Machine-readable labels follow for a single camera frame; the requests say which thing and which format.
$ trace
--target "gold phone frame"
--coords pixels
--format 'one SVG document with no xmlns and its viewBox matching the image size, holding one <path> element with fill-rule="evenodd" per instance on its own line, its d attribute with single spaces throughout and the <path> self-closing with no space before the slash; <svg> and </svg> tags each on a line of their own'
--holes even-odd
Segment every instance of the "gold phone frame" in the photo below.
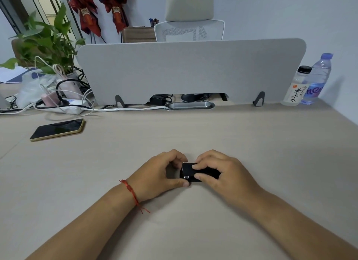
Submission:
<svg viewBox="0 0 358 260">
<path fill-rule="evenodd" d="M 84 119 L 82 119 L 82 123 L 81 123 L 80 127 L 78 128 L 78 130 L 71 131 L 71 132 L 65 132 L 65 133 L 61 133 L 61 134 L 56 134 L 56 135 L 51 135 L 51 136 L 43 136 L 40 138 L 34 138 L 34 139 L 30 139 L 30 141 L 34 142 L 34 141 L 39 141 L 39 140 L 44 140 L 44 139 L 58 138 L 59 136 L 78 134 L 78 133 L 82 132 L 85 122 L 86 121 Z"/>
</svg>

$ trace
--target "green plant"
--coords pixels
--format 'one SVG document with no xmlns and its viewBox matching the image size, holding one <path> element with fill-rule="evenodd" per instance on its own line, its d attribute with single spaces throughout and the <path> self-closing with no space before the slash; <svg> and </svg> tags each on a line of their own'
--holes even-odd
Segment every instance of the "green plant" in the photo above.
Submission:
<svg viewBox="0 0 358 260">
<path fill-rule="evenodd" d="M 11 58 L 0 67 L 14 69 L 15 64 L 21 66 L 34 67 L 35 56 L 41 57 L 50 66 L 60 64 L 66 74 L 73 72 L 73 59 L 77 55 L 76 46 L 84 45 L 84 39 L 76 41 L 75 46 L 68 38 L 70 22 L 63 23 L 66 15 L 66 6 L 62 4 L 56 15 L 54 25 L 35 21 L 35 12 L 29 16 L 25 25 L 28 30 L 15 37 L 16 49 L 19 53 L 17 58 Z M 44 73 L 54 74 L 54 71 L 39 59 L 36 60 L 36 66 L 41 68 Z"/>
</svg>

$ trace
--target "bottle label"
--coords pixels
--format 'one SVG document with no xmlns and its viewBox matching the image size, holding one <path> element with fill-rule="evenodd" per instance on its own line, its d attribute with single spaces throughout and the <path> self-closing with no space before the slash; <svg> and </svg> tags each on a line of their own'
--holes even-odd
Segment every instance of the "bottle label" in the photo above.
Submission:
<svg viewBox="0 0 358 260">
<path fill-rule="evenodd" d="M 315 98 L 318 97 L 325 83 L 312 83 L 307 89 L 305 97 Z"/>
<path fill-rule="evenodd" d="M 309 84 L 307 85 L 292 83 L 286 93 L 286 96 L 284 97 L 284 101 L 293 104 L 299 103 L 305 95 L 308 86 Z"/>
</svg>

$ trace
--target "white power strip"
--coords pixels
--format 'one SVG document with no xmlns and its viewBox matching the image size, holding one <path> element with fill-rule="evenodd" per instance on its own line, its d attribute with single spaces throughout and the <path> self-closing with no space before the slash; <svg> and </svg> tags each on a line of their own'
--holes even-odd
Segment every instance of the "white power strip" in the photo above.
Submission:
<svg viewBox="0 0 358 260">
<path fill-rule="evenodd" d="M 69 101 L 70 105 L 69 106 L 64 106 L 61 107 L 62 110 L 64 110 L 66 113 L 69 114 L 74 114 L 74 115 L 79 115 L 82 113 L 82 109 L 79 106 L 71 106 L 71 105 L 84 105 L 84 106 L 89 106 L 88 102 L 83 100 L 75 100 L 75 99 L 66 99 L 64 98 L 64 100 Z M 57 112 L 57 113 L 64 113 L 61 109 L 59 108 L 45 108 L 47 107 L 46 105 L 42 104 L 37 106 L 38 110 L 43 110 L 43 111 L 52 111 L 52 112 Z"/>
</svg>

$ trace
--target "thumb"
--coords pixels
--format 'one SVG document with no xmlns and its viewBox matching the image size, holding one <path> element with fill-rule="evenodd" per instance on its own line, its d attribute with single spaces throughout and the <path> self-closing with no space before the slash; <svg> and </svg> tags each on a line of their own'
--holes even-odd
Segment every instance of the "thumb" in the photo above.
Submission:
<svg viewBox="0 0 358 260">
<path fill-rule="evenodd" d="M 178 187 L 188 187 L 190 184 L 187 180 L 179 178 L 179 179 L 167 179 L 168 189 Z"/>
<path fill-rule="evenodd" d="M 214 177 L 207 175 L 205 173 L 195 173 L 194 177 L 200 181 L 202 181 L 203 183 L 209 185 L 210 187 L 212 187 L 214 190 L 217 190 L 217 186 L 219 183 L 219 180 L 215 179 Z"/>
</svg>

